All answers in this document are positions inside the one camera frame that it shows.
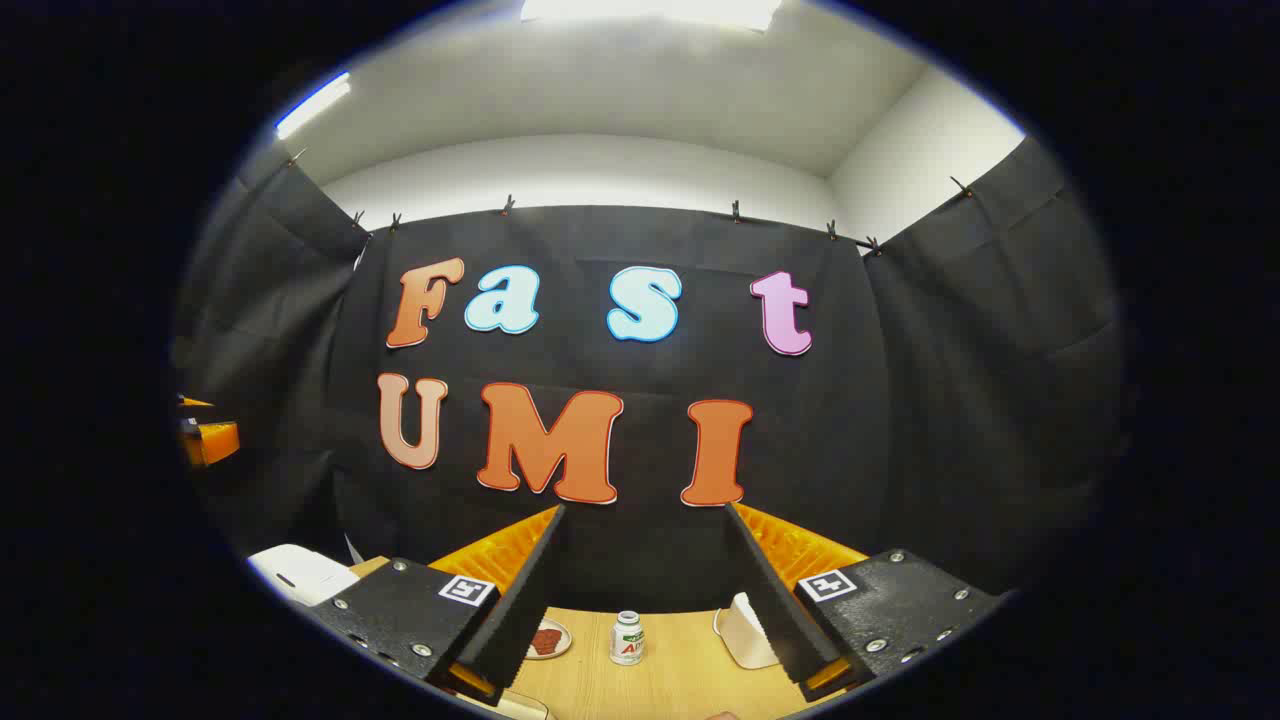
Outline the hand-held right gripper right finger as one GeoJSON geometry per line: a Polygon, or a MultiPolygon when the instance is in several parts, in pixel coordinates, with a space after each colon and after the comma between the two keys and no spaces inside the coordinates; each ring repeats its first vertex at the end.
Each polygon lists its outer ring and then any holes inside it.
{"type": "Polygon", "coordinates": [[[745,503],[724,515],[742,592],[809,702],[923,664],[1007,602],[909,550],[865,555],[745,503]]]}

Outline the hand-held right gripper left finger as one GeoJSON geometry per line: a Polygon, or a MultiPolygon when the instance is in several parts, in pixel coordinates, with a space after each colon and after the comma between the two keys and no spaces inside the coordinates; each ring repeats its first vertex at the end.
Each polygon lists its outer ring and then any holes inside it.
{"type": "Polygon", "coordinates": [[[390,559],[308,615],[404,676],[495,706],[550,606],[564,515],[554,506],[431,564],[390,559]]]}

